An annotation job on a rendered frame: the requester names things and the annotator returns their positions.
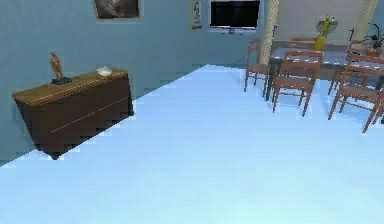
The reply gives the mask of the brown wooden dining chair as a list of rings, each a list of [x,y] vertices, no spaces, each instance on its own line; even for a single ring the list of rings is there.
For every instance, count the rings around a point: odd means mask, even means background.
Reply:
[[[368,40],[352,40],[346,49],[346,63],[351,62],[350,57],[352,55],[361,55],[366,53],[366,49],[370,46]],[[334,75],[332,76],[331,84],[328,89],[328,93],[332,90],[336,90],[340,82],[340,75],[345,70],[345,67],[337,68]]]
[[[244,79],[244,91],[247,91],[248,80],[254,79],[253,85],[256,85],[258,80],[263,80],[262,96],[266,95],[270,65],[263,62],[263,54],[261,50],[261,40],[252,39],[247,46],[246,71]]]
[[[305,116],[311,95],[320,73],[323,54],[318,51],[287,51],[273,81],[273,110],[276,110],[280,95],[296,96],[296,93],[283,92],[283,89],[300,91],[299,103],[305,101],[302,116]]]
[[[370,124],[375,124],[378,117],[384,114],[384,88],[376,90],[366,86],[366,81],[360,84],[351,84],[351,77],[362,78],[363,75],[377,75],[384,77],[384,58],[351,55],[345,70],[340,74],[340,85],[330,109],[328,119],[331,119],[338,103],[341,103],[339,112],[346,104],[370,111],[365,126],[365,133]]]
[[[289,46],[295,49],[313,50],[315,41],[315,37],[292,37],[289,41]]]

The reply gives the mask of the black television set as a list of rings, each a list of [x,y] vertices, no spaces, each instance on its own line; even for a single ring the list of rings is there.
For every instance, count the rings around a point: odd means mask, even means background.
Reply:
[[[216,28],[250,28],[258,25],[260,0],[212,0],[210,26]]]

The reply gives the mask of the pale patterned curtain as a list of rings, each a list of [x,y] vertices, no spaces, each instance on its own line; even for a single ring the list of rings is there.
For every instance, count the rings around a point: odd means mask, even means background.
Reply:
[[[265,65],[269,63],[269,57],[271,54],[271,47],[273,42],[273,30],[277,20],[279,3],[280,0],[268,0],[261,56],[261,63]]]
[[[363,40],[365,38],[378,1],[379,0],[363,0],[362,9],[352,35],[353,40]]]

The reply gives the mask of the dark brown wooden sideboard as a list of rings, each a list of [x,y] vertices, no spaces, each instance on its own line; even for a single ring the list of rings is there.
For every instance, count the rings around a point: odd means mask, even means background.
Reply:
[[[134,114],[126,70],[81,74],[12,95],[35,148],[56,160]]]

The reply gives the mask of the brown statuette on black base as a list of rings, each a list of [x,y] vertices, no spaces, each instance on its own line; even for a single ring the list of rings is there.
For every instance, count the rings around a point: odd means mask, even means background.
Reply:
[[[60,59],[54,52],[50,53],[50,64],[56,75],[56,78],[51,81],[52,84],[62,85],[71,82],[70,78],[63,75]]]

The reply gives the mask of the yellow vase with flowers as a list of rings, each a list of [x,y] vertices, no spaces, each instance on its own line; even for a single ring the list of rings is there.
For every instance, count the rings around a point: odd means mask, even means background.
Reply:
[[[317,36],[314,44],[315,51],[321,51],[324,48],[325,41],[327,39],[328,30],[330,27],[331,17],[329,15],[325,16],[323,21],[320,21],[317,25],[319,35]]]

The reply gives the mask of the grey dining table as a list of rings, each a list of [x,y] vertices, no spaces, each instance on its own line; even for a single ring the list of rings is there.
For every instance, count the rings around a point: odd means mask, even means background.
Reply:
[[[280,71],[281,64],[285,53],[288,51],[296,51],[296,48],[278,47],[273,50],[269,58],[269,77],[267,79],[267,87],[265,92],[265,100],[268,101],[271,97],[271,91],[273,89],[273,81],[277,73]],[[341,50],[326,49],[322,51],[323,59],[322,66],[327,69],[342,69],[347,66],[349,55]],[[360,66],[369,68],[371,70],[384,70],[384,53],[381,53],[378,57],[369,57],[368,61],[362,61],[363,54],[355,55],[352,60],[353,66]]]

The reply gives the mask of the potted dark house plant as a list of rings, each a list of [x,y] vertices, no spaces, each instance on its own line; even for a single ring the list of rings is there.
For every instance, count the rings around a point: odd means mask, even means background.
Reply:
[[[381,31],[378,24],[373,23],[373,26],[376,28],[376,33],[366,36],[366,40],[369,42],[369,46],[366,48],[366,55],[370,57],[379,57],[382,54],[384,33]]]

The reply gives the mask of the narrow framed wall poster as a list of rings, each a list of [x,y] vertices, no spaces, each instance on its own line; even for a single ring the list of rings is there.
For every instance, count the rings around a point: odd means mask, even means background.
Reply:
[[[193,29],[199,29],[201,25],[201,0],[192,0],[192,17],[191,27]]]

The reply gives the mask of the dark framed wall picture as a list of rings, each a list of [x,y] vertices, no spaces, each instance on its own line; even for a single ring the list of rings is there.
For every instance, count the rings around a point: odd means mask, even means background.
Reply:
[[[140,17],[139,0],[94,0],[98,19],[135,19]]]

